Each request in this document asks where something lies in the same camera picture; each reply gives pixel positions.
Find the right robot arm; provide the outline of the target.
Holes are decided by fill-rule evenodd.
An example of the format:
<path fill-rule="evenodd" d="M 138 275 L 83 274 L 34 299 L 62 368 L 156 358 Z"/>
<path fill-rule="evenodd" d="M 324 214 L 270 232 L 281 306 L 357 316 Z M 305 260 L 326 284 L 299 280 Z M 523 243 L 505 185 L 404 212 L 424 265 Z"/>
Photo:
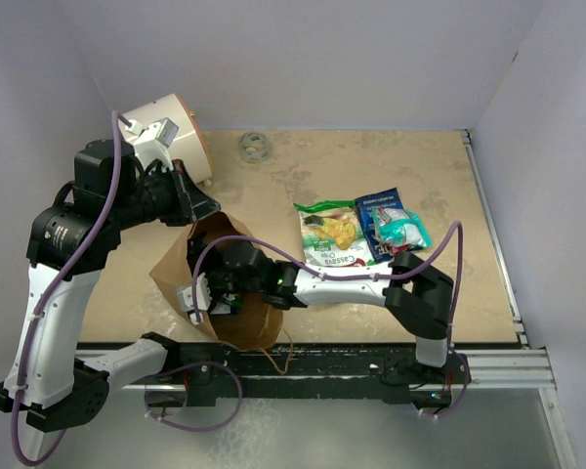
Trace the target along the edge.
<path fill-rule="evenodd" d="M 256 294 L 287 311 L 328 304 L 381 307 L 415 337 L 415 371 L 437 382 L 449 371 L 455 280 L 410 252 L 367 267 L 319 267 L 275 261 L 246 240 L 235 242 L 199 276 L 210 302 L 227 294 Z"/>

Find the teal snack packet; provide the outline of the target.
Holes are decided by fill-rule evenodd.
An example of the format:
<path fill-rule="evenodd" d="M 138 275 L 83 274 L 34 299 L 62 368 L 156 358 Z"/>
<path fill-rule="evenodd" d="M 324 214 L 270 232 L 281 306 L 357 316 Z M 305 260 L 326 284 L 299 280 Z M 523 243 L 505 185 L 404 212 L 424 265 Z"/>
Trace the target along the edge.
<path fill-rule="evenodd" d="M 432 245 L 424 224 L 414 212 L 378 206 L 371 209 L 371 215 L 376 239 L 388 249 L 391 246 L 408 245 L 409 250 L 420 250 Z"/>

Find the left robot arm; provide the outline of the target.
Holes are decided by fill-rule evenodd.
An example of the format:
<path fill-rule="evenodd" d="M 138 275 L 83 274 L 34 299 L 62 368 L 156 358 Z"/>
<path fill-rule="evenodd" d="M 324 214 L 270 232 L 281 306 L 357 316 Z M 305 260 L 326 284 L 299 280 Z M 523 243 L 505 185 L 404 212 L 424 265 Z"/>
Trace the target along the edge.
<path fill-rule="evenodd" d="M 87 361 L 76 357 L 85 311 L 108 254 L 124 230 L 159 220 L 182 227 L 220 204 L 190 178 L 180 159 L 142 163 L 134 148 L 89 143 L 74 157 L 74 178 L 33 221 L 26 256 L 29 293 L 12 370 L 0 382 L 0 411 L 43 433 L 89 423 L 109 394 L 153 376 L 178 378 L 177 342 L 158 333 Z"/>

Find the blue chips bag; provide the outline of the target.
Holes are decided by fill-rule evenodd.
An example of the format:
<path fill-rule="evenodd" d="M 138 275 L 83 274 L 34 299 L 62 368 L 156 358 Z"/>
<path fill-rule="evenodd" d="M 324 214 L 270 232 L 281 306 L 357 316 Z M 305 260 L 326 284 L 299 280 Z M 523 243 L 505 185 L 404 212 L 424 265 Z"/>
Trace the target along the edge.
<path fill-rule="evenodd" d="M 400 200 L 398 189 L 392 188 L 381 192 L 363 195 L 355 199 L 357 215 L 364 237 L 376 264 L 392 259 L 391 247 L 386 247 L 382 227 L 391 222 L 409 220 Z"/>

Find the red snack packet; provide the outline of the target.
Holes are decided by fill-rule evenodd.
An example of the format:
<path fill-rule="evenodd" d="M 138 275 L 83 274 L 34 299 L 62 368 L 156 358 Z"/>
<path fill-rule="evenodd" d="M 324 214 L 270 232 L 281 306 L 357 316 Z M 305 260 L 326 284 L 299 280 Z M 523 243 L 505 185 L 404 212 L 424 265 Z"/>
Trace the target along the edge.
<path fill-rule="evenodd" d="M 398 253 L 401 253 L 401 252 L 407 252 L 408 250 L 409 250 L 408 245 L 391 246 L 390 247 L 390 251 L 393 255 L 397 255 Z"/>

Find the blue white snack packet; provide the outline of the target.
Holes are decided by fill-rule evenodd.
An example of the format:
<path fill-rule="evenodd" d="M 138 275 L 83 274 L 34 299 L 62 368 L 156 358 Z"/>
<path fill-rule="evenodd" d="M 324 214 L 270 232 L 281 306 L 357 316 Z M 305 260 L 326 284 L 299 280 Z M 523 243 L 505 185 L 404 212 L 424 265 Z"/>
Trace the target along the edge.
<path fill-rule="evenodd" d="M 225 294 L 220 299 L 224 315 L 237 315 L 241 309 L 241 299 L 238 294 Z"/>

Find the brown paper bag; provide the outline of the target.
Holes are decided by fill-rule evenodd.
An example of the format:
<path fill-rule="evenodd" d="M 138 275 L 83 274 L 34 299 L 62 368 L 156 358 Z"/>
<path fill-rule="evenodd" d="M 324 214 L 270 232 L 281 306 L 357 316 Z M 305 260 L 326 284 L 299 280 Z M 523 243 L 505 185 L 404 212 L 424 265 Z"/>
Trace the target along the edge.
<path fill-rule="evenodd" d="M 225 235 L 249 235 L 250 232 L 240 221 L 220 212 L 185 228 L 153 267 L 150 277 L 165 300 L 184 320 L 188 319 L 188 314 L 181 309 L 177 289 L 191 285 L 188 243 L 201 234 L 205 235 L 206 242 L 210 242 Z M 260 351 L 266 355 L 281 332 L 283 312 L 263 303 L 257 293 L 243 293 L 240 300 L 238 314 L 209 316 L 195 328 L 240 351 Z"/>

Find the green snack packet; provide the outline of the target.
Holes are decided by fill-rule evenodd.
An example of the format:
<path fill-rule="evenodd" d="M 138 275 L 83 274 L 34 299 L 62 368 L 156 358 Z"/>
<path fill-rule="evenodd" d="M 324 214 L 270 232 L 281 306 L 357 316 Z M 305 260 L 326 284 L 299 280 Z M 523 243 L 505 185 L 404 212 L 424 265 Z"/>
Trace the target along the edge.
<path fill-rule="evenodd" d="M 353 200 L 294 203 L 300 219 L 305 262 L 319 267 L 376 265 Z"/>

